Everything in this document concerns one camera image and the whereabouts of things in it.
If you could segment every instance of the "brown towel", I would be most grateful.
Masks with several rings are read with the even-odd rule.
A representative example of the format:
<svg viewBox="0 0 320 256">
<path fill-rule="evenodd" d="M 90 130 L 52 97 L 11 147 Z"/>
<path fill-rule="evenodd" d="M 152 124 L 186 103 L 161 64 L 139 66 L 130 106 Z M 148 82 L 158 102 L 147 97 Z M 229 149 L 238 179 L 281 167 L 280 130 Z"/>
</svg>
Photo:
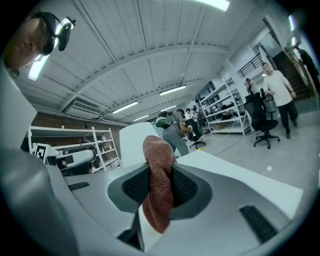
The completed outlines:
<svg viewBox="0 0 320 256">
<path fill-rule="evenodd" d="M 172 147 L 153 135 L 145 138 L 143 153 L 150 165 L 150 191 L 142 209 L 150 225 L 162 234 L 169 225 L 169 214 L 174 205 L 170 173 L 172 163 L 177 160 Z"/>
</svg>

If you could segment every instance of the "staircase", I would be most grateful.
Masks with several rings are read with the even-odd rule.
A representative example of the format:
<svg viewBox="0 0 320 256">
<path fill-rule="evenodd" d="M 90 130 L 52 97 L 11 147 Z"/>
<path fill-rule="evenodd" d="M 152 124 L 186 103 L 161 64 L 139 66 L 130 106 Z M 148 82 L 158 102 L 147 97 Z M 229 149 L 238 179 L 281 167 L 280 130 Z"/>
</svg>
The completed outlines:
<svg viewBox="0 0 320 256">
<path fill-rule="evenodd" d="M 297 71 L 295 65 L 290 61 L 287 55 L 282 51 L 274 56 L 273 61 L 277 69 L 288 79 L 295 94 L 296 101 L 310 98 L 310 92 L 305 85 L 301 75 Z"/>
</svg>

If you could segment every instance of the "brick wall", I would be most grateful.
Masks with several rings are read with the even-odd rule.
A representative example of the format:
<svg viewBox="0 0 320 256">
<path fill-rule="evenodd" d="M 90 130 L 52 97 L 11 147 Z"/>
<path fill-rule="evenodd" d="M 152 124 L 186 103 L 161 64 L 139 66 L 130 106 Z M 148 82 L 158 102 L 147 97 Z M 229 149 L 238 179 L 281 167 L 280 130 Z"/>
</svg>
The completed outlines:
<svg viewBox="0 0 320 256">
<path fill-rule="evenodd" d="M 65 129 L 85 129 L 85 123 L 88 125 L 88 129 L 90 130 L 93 126 L 95 130 L 108 130 L 111 129 L 112 137 L 114 140 L 114 145 L 118 152 L 119 158 L 121 158 L 120 152 L 120 139 L 119 139 L 119 131 L 124 128 L 122 126 L 115 126 L 109 124 L 103 124 L 93 121 L 82 121 L 78 119 L 40 113 L 38 112 L 36 117 L 32 122 L 32 126 L 38 127 L 51 127 L 51 128 L 61 128 L 64 126 Z M 32 138 L 32 143 L 43 143 L 50 144 L 52 146 L 60 146 L 66 144 L 77 144 L 83 140 L 83 137 L 51 137 L 51 138 Z M 108 153 L 111 157 L 116 157 L 116 153 L 114 151 Z"/>
</svg>

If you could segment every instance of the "fluorescent light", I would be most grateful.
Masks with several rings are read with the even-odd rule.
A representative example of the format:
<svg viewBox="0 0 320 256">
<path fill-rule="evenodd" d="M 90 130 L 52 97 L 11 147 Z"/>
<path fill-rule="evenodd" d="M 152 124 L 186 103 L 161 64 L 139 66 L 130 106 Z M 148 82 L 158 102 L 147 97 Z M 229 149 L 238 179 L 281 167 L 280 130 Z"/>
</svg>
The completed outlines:
<svg viewBox="0 0 320 256">
<path fill-rule="evenodd" d="M 28 79 L 30 79 L 32 81 L 37 81 L 37 78 L 40 74 L 40 71 L 41 71 L 42 67 L 44 66 L 48 57 L 49 57 L 49 55 L 44 56 L 40 61 L 34 61 L 32 63 L 32 67 L 31 67 L 29 74 L 28 74 Z"/>
<path fill-rule="evenodd" d="M 131 103 L 131 104 L 129 104 L 129 105 L 126 105 L 126 106 L 124 106 L 124 107 L 122 107 L 122 108 L 119 108 L 118 110 L 113 111 L 112 114 L 118 113 L 118 112 L 120 112 L 120 111 L 122 111 L 122 110 L 125 110 L 125 109 L 127 109 L 127 108 L 130 108 L 130 107 L 132 107 L 132 106 L 134 106 L 134 105 L 136 105 L 136 104 L 138 104 L 137 101 L 135 101 L 134 103 Z"/>
<path fill-rule="evenodd" d="M 195 1 L 214 6 L 222 11 L 226 11 L 230 4 L 226 0 L 195 0 Z"/>
<path fill-rule="evenodd" d="M 186 88 L 185 85 L 184 85 L 184 86 L 177 87 L 177 88 L 174 88 L 174 89 L 171 89 L 171 90 L 167 90 L 167 91 L 161 92 L 161 93 L 160 93 L 160 96 L 165 95 L 165 94 L 169 94 L 169 93 L 172 93 L 172 92 L 175 92 L 175 91 L 184 89 L 184 88 Z"/>
<path fill-rule="evenodd" d="M 133 121 L 137 121 L 137 120 L 140 120 L 140 119 L 142 119 L 142 118 L 146 118 L 146 117 L 148 117 L 149 115 L 147 114 L 147 115 L 145 115 L 145 116 L 142 116 L 142 117 L 139 117 L 139 118 L 137 118 L 137 119 L 134 119 Z"/>
<path fill-rule="evenodd" d="M 67 18 L 64 18 L 62 20 L 62 23 L 67 24 L 67 23 L 70 23 L 70 21 Z M 55 34 L 58 34 L 61 29 L 62 29 L 62 26 L 59 23 L 56 26 Z M 54 41 L 54 47 L 56 47 L 57 44 L 58 44 L 58 38 L 56 38 L 55 41 Z M 30 79 L 32 81 L 37 81 L 37 78 L 38 78 L 38 76 L 40 74 L 40 71 L 41 71 L 42 67 L 44 66 L 44 64 L 47 61 L 49 56 L 50 56 L 50 54 L 47 55 L 47 56 L 44 56 L 40 61 L 34 61 L 32 63 L 31 69 L 30 69 L 29 74 L 28 74 L 28 79 Z"/>
<path fill-rule="evenodd" d="M 290 15 L 288 17 L 288 19 L 289 19 L 289 23 L 290 23 L 290 29 L 291 29 L 291 31 L 294 31 L 296 28 L 294 17 L 292 17 L 292 15 Z"/>
<path fill-rule="evenodd" d="M 165 111 L 165 110 L 169 110 L 169 109 L 175 108 L 176 106 L 177 106 L 177 105 L 174 105 L 174 106 L 171 106 L 171 107 L 167 107 L 167 108 L 165 108 L 165 109 L 162 109 L 161 112 L 162 112 L 162 111 Z"/>
<path fill-rule="evenodd" d="M 294 36 L 294 37 L 291 38 L 291 45 L 295 46 L 296 43 L 297 43 L 297 38 Z"/>
</svg>

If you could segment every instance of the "green backpack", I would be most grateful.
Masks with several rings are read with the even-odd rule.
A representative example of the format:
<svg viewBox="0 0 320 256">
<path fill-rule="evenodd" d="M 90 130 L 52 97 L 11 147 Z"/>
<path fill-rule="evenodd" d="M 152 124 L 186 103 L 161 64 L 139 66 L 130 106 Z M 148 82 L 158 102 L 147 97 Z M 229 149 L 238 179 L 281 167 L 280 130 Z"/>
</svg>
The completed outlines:
<svg viewBox="0 0 320 256">
<path fill-rule="evenodd" d="M 170 125 L 172 125 L 173 121 L 172 121 L 171 115 L 172 115 L 172 112 L 168 112 L 168 111 L 160 112 L 160 114 L 158 115 L 155 121 L 155 126 L 158 128 L 165 129 Z"/>
</svg>

